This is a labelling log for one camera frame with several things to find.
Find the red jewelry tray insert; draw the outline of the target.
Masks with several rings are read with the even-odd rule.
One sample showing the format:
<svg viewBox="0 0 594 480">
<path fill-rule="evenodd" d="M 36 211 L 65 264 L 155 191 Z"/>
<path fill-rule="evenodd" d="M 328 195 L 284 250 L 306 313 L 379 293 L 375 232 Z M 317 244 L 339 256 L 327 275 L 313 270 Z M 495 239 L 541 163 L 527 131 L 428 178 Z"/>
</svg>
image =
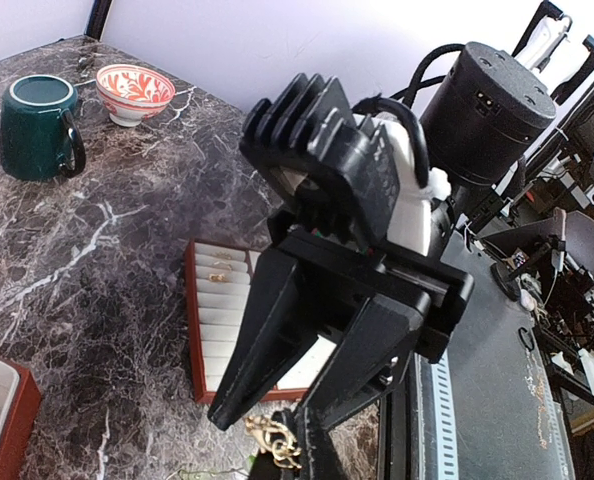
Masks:
<svg viewBox="0 0 594 480">
<path fill-rule="evenodd" d="M 185 284 L 194 400 L 210 404 L 241 329 L 259 251 L 192 239 Z"/>
</svg>

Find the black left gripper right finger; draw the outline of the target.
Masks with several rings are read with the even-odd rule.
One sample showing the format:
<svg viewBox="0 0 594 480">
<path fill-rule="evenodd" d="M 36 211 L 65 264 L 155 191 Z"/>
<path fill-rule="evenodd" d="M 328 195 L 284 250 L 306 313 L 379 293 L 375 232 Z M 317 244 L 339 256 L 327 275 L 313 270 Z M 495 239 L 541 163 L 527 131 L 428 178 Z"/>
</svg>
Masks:
<svg viewBox="0 0 594 480">
<path fill-rule="evenodd" d="M 342 480 L 344 472 L 329 435 L 331 407 L 303 400 L 296 407 L 296 426 L 301 469 L 300 479 Z"/>
</svg>

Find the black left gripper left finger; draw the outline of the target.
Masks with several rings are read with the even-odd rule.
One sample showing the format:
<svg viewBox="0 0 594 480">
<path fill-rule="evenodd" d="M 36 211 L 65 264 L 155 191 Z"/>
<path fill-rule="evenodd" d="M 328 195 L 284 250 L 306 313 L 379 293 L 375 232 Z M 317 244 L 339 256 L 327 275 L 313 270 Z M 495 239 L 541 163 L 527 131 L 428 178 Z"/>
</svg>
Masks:
<svg viewBox="0 0 594 480">
<path fill-rule="evenodd" d="M 280 480 L 281 469 L 274 463 L 271 453 L 259 453 L 252 464 L 249 480 Z"/>
</svg>

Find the red jewelry box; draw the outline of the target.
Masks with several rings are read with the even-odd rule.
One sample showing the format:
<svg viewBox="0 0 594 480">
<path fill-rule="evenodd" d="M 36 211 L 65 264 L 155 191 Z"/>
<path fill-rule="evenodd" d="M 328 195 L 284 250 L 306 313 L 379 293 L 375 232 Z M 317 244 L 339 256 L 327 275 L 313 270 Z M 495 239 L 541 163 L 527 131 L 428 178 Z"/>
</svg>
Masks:
<svg viewBox="0 0 594 480">
<path fill-rule="evenodd" d="M 41 394 L 31 371 L 0 357 L 0 479 L 18 479 Z"/>
</svg>

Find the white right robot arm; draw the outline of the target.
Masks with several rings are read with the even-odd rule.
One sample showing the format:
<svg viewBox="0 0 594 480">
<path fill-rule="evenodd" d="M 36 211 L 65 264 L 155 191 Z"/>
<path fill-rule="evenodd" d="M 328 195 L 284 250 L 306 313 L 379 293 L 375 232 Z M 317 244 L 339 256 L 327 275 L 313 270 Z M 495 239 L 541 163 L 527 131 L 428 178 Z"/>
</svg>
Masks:
<svg viewBox="0 0 594 480">
<path fill-rule="evenodd" d="M 432 50 L 409 85 L 351 104 L 340 81 L 299 74 L 248 114 L 239 148 L 281 197 L 234 353 L 208 411 L 227 429 L 319 338 L 335 347 L 301 409 L 333 427 L 443 356 L 473 290 L 445 265 L 460 215 L 520 163 L 594 67 L 539 76 L 570 19 L 542 2 L 512 52 Z"/>
</svg>

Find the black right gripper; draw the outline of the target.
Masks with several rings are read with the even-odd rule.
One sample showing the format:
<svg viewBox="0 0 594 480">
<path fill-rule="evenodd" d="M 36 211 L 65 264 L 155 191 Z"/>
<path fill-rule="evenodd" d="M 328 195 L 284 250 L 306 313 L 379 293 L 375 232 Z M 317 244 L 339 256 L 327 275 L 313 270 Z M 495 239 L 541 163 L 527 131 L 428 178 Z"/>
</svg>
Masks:
<svg viewBox="0 0 594 480">
<path fill-rule="evenodd" d="M 258 259 L 236 347 L 208 411 L 218 429 L 261 400 L 318 333 L 335 337 L 357 310 L 296 408 L 300 427 L 329 430 L 382 397 L 414 350 L 439 362 L 474 290 L 471 274 L 389 242 L 353 251 L 298 226 L 286 209 L 267 226 L 272 247 Z"/>
</svg>

